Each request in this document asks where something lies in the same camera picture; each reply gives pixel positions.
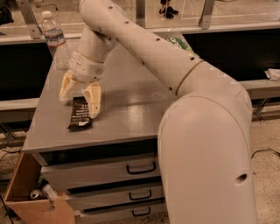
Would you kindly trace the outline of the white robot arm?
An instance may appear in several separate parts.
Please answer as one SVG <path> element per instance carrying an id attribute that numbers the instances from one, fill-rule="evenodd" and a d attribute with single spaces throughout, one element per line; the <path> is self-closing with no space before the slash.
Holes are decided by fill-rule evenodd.
<path id="1" fill-rule="evenodd" d="M 66 100 L 84 83 L 89 115 L 97 117 L 103 63 L 121 44 L 178 97 L 157 134 L 170 223 L 257 224 L 246 89 L 196 54 L 128 20 L 112 0 L 80 0 L 80 15 L 86 26 L 59 98 Z"/>

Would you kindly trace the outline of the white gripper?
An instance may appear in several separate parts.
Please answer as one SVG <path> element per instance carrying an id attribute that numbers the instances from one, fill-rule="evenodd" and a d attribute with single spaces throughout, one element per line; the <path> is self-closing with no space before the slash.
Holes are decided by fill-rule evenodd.
<path id="1" fill-rule="evenodd" d="M 89 117 L 91 119 L 96 118 L 100 112 L 102 98 L 101 86 L 98 80 L 102 78 L 103 72 L 104 65 L 102 63 L 95 62 L 80 52 L 74 51 L 69 61 L 69 70 L 62 79 L 59 100 L 61 102 L 67 101 L 78 81 L 83 83 L 90 82 L 82 90 L 82 93 L 87 102 Z"/>

